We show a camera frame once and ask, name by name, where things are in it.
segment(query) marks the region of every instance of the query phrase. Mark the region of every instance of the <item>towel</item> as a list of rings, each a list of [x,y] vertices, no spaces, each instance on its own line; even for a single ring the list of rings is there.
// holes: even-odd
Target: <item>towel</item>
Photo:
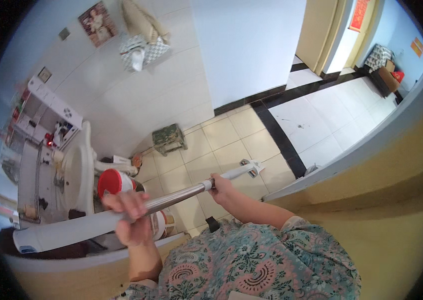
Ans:
[[[146,42],[155,45],[158,37],[168,44],[168,33],[148,11],[139,6],[134,0],[122,0],[122,15],[128,34],[133,37],[142,34]]]

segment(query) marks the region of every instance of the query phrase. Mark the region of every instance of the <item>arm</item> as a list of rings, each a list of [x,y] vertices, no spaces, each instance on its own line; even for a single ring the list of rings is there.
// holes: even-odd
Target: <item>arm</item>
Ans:
[[[269,224],[281,229],[294,213],[265,202],[256,201],[239,192],[231,181],[214,173],[215,188],[209,190],[216,203],[243,223]]]
[[[105,206],[116,212],[126,211],[136,220],[133,224],[121,220],[115,230],[120,242],[128,247],[130,281],[143,279],[158,281],[163,267],[160,253],[153,241],[150,218],[143,217],[147,212],[144,202],[148,198],[148,194],[132,190],[118,195],[109,194],[102,199]]]

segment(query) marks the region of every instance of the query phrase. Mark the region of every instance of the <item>sleeve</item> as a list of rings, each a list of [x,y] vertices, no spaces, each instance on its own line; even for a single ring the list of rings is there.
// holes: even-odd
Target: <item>sleeve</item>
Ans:
[[[130,282],[130,286],[116,300],[155,299],[158,295],[158,284],[150,279]]]

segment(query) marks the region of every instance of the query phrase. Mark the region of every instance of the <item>hand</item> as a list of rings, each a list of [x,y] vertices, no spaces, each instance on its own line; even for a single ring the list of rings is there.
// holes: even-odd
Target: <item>hand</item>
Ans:
[[[105,195],[101,201],[105,207],[111,208],[115,212],[126,211],[135,223],[120,220],[116,224],[116,235],[122,244],[127,247],[134,247],[153,241],[149,217],[143,217],[147,213],[145,201],[149,195],[142,192],[129,190],[117,195]]]
[[[208,190],[208,193],[213,197],[216,203],[223,205],[228,201],[230,194],[235,190],[232,182],[228,179],[221,177],[218,173],[212,173],[210,175],[215,179],[215,187]]]

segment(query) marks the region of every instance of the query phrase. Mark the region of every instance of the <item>person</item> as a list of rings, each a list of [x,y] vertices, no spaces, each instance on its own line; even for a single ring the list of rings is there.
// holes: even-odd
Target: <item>person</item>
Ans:
[[[284,208],[246,196],[216,173],[211,177],[215,187],[208,192],[238,221],[220,221],[213,233],[203,230],[171,250],[164,263],[149,218],[142,218],[149,196],[132,191],[103,197],[106,207],[137,219],[116,226],[128,247],[131,281],[117,298],[359,298],[358,270],[331,234]]]

